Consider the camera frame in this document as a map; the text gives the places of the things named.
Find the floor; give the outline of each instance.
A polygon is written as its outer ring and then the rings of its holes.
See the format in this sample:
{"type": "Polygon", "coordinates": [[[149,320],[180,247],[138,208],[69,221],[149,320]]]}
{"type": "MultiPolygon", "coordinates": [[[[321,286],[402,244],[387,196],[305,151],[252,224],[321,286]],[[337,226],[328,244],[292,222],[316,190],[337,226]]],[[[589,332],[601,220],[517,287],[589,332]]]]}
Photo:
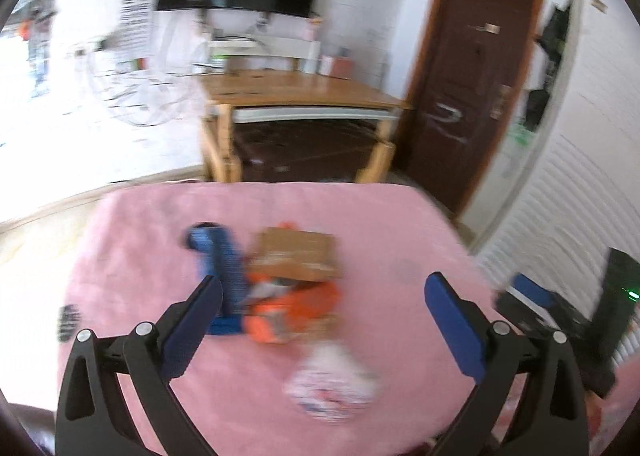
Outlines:
{"type": "MultiPolygon", "coordinates": [[[[197,170],[178,170],[135,183],[197,175],[197,170]]],[[[414,185],[397,174],[388,182],[414,185]]],[[[129,185],[122,182],[51,206],[0,232],[0,353],[3,361],[11,361],[0,364],[0,388],[9,402],[56,409],[58,311],[78,244],[105,192],[129,185]]]]}

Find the blue cloth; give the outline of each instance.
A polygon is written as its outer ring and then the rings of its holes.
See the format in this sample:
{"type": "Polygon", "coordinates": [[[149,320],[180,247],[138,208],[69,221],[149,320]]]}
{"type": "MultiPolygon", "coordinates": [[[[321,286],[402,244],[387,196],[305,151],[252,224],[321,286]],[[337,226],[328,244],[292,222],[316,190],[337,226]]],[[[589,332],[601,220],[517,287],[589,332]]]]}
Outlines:
{"type": "Polygon", "coordinates": [[[213,276],[222,283],[222,307],[207,334],[242,333],[242,301],[248,292],[242,256],[234,248],[231,233],[225,227],[208,225],[192,227],[187,236],[188,245],[201,253],[200,275],[213,276]]]}

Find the table covered with pink cloth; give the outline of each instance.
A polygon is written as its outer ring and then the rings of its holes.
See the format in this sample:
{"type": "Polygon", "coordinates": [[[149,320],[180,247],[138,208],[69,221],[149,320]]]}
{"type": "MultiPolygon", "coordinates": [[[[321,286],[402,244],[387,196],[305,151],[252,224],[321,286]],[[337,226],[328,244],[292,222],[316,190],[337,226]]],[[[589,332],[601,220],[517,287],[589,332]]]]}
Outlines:
{"type": "MultiPolygon", "coordinates": [[[[498,315],[448,221],[405,186],[193,183],[114,192],[92,218],[66,292],[65,303],[81,314],[78,328],[126,334],[184,300],[200,279],[184,235],[199,222],[227,226],[243,250],[257,231],[281,222],[336,236],[344,269],[340,336],[381,383],[376,401],[352,420],[323,423],[283,391],[303,359],[298,346],[206,336],[171,386],[220,456],[392,456],[455,417],[473,381],[459,372],[424,304],[424,280],[441,271],[490,320],[498,315]]],[[[71,344],[61,344],[59,379],[71,344]]],[[[164,454],[129,379],[121,382],[143,441],[164,454]]]]}

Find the door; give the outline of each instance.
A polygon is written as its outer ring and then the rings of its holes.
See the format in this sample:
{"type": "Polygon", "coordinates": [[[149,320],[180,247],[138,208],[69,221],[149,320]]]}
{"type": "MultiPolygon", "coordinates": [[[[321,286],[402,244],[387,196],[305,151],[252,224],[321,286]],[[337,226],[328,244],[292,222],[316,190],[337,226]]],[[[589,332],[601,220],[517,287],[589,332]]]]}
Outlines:
{"type": "Polygon", "coordinates": [[[486,165],[518,77],[534,0],[442,0],[406,172],[453,213],[486,165]]]}

